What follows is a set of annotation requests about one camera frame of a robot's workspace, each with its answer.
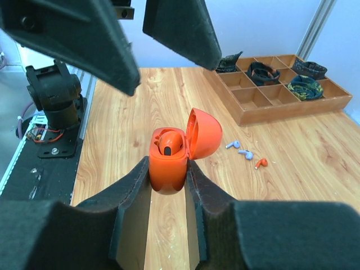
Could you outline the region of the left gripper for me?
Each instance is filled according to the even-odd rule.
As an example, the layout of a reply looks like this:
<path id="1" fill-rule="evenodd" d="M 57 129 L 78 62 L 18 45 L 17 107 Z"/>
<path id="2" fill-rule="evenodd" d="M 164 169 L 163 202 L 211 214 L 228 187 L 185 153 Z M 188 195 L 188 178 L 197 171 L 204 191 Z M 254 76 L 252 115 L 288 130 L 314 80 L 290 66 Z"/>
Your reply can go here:
<path id="1" fill-rule="evenodd" d="M 87 71 L 133 96 L 140 73 L 118 20 L 133 20 L 131 0 L 1 1 L 1 29 L 17 43 Z M 215 70 L 222 51 L 205 1 L 147 1 L 143 32 Z"/>

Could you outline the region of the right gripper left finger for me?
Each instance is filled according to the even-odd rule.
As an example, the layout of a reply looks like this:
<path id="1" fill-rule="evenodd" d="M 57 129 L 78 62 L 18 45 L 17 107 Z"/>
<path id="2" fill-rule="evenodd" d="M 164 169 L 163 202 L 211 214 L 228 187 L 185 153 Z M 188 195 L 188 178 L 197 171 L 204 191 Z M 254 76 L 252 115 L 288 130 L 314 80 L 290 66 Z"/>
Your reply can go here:
<path id="1" fill-rule="evenodd" d="M 150 200 L 148 157 L 77 206 L 2 200 L 1 268 L 143 269 Z"/>

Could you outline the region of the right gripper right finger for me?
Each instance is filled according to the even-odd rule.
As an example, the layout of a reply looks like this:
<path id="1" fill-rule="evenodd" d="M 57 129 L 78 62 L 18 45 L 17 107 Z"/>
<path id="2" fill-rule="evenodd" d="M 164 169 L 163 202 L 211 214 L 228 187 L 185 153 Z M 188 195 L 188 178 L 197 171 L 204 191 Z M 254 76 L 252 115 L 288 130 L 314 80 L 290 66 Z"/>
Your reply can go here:
<path id="1" fill-rule="evenodd" d="M 194 161 L 184 190 L 191 269 L 359 268 L 359 213 L 348 204 L 236 200 Z"/>

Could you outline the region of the orange earbud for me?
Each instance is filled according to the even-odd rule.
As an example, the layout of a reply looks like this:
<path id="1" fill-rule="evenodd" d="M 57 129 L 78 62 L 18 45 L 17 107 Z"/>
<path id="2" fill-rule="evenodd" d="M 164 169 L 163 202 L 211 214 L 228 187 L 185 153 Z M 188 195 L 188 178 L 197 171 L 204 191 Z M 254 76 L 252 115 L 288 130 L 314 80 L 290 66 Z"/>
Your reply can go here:
<path id="1" fill-rule="evenodd" d="M 162 155 L 172 156 L 181 150 L 183 140 L 178 132 L 171 130 L 163 133 L 156 144 Z"/>
<path id="2" fill-rule="evenodd" d="M 255 169 L 257 170 L 257 169 L 259 169 L 260 167 L 267 167 L 267 166 L 268 166 L 268 161 L 267 161 L 267 159 L 262 158 L 262 159 L 260 159 L 260 160 L 256 163 Z"/>

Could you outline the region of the orange earbud charging case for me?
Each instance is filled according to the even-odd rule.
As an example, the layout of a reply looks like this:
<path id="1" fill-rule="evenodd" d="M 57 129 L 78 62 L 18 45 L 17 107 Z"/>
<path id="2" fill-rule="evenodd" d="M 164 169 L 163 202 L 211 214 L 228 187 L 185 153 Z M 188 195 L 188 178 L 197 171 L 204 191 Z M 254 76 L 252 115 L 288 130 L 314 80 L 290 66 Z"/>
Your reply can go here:
<path id="1" fill-rule="evenodd" d="M 172 156 L 159 152 L 157 141 L 167 131 L 182 136 L 183 146 Z M 152 189 L 163 195 L 180 191 L 186 180 L 189 160 L 203 159 L 215 153 L 221 144 L 222 126 L 215 117 L 193 108 L 189 114 L 186 130 L 163 127 L 154 130 L 149 149 L 149 174 Z"/>

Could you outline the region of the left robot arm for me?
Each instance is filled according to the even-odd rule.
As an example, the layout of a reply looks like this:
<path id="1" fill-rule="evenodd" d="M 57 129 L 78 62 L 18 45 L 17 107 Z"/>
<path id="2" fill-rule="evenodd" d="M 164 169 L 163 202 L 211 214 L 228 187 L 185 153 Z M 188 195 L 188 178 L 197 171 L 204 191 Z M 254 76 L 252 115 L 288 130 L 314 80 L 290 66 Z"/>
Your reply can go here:
<path id="1" fill-rule="evenodd" d="M 132 96 L 141 77 L 118 22 L 119 1 L 2 1 L 1 28 L 54 64 L 26 68 L 28 91 L 50 127 L 78 124 L 74 101 L 79 79 L 67 65 L 84 70 Z M 196 65 L 218 67 L 222 57 L 204 1 L 147 1 L 143 32 Z"/>

